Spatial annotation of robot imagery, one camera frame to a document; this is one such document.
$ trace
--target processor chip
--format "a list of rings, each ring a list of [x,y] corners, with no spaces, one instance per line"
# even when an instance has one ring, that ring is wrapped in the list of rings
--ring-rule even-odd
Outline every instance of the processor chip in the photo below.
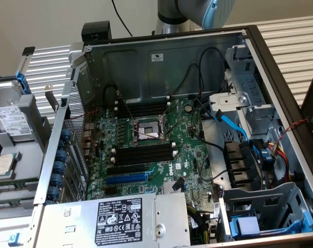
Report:
[[[13,161],[15,159],[15,154],[0,155],[0,176],[5,175],[10,171]]]
[[[138,123],[138,131],[138,140],[154,140],[159,138],[159,123],[157,121],[140,122]]]

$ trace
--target screw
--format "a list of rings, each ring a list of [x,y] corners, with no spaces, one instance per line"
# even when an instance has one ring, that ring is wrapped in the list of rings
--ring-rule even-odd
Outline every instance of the screw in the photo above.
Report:
[[[9,99],[9,100],[8,100],[8,104],[9,104],[9,105],[14,105],[14,101],[11,100],[11,99]]]

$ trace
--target motherboard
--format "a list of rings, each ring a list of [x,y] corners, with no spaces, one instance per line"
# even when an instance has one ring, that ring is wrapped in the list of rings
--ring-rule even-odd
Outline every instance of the motherboard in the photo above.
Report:
[[[194,121],[199,118],[198,111],[193,113],[192,127],[194,106],[193,99],[169,101],[163,122],[160,121],[162,114],[131,118],[128,113],[119,115],[116,108],[97,111],[84,131],[85,157],[90,165],[87,200],[154,192],[184,192],[189,205],[197,210],[213,212],[214,202],[218,201],[217,193],[213,191],[211,182],[203,181],[198,173],[198,168],[202,166],[204,178],[211,177],[210,164],[204,163],[208,156],[206,144],[192,133],[192,128],[199,135],[202,131],[198,121]],[[135,151],[139,153],[146,147],[152,147],[152,150],[145,160],[139,160],[140,164],[136,165],[133,159]],[[170,158],[167,155],[169,147],[172,151]],[[129,151],[127,157],[123,151]],[[121,181],[122,177],[118,175],[129,172],[127,168],[135,168],[130,171],[136,172],[132,176],[145,172],[148,178],[136,182]],[[184,185],[174,191],[173,186],[179,179]]]

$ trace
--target black memory slot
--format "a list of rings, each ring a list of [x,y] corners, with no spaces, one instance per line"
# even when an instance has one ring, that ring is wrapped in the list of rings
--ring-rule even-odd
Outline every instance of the black memory slot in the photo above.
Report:
[[[131,173],[144,173],[145,165],[131,165],[122,167],[112,167],[107,169],[107,175],[118,175],[118,174],[131,174]]]
[[[116,166],[173,160],[170,143],[116,150]]]
[[[160,115],[167,109],[167,102],[146,102],[146,103],[134,103],[127,105],[133,117]],[[130,117],[129,112],[125,105],[120,104],[118,107],[119,118]]]

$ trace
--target white wall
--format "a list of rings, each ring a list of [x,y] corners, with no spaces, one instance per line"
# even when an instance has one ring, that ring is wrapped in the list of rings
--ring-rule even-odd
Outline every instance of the white wall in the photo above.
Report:
[[[149,35],[157,20],[157,0],[115,0],[135,36]],[[227,24],[313,14],[313,0],[236,0]],[[14,74],[24,47],[80,41],[85,22],[110,20],[113,38],[128,34],[110,0],[0,0],[0,75]]]

